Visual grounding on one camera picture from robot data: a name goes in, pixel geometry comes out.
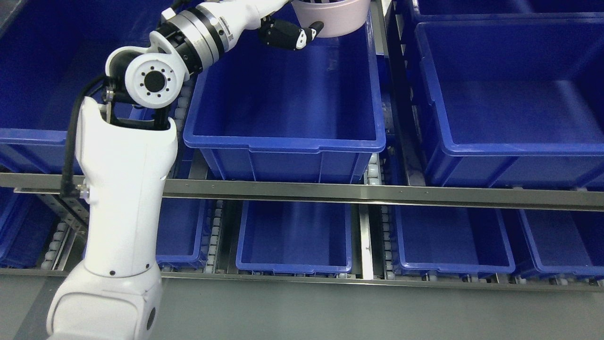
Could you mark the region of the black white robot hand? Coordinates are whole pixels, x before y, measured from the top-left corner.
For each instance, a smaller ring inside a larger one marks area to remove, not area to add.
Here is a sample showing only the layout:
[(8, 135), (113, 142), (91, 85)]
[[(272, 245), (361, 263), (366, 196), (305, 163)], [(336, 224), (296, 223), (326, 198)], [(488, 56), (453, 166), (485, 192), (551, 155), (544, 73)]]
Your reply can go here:
[(221, 0), (205, 1), (196, 9), (218, 25), (218, 36), (226, 41), (224, 51), (232, 50), (246, 30), (256, 30), (264, 45), (299, 51), (321, 33), (325, 24), (315, 20), (298, 26), (274, 17), (287, 4), (288, 0)]

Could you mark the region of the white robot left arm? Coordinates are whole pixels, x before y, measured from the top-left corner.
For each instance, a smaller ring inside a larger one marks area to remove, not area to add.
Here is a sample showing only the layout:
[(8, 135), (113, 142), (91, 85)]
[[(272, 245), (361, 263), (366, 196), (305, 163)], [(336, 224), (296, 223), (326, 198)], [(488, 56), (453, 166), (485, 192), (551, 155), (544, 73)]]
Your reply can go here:
[(147, 340), (160, 306), (156, 260), (160, 205), (178, 148), (169, 116), (184, 82), (215, 64), (245, 29), (285, 0), (205, 1), (150, 33), (148, 47), (107, 58), (103, 103), (87, 92), (67, 130), (61, 196), (89, 204), (86, 252), (58, 288), (47, 317), (50, 340)]

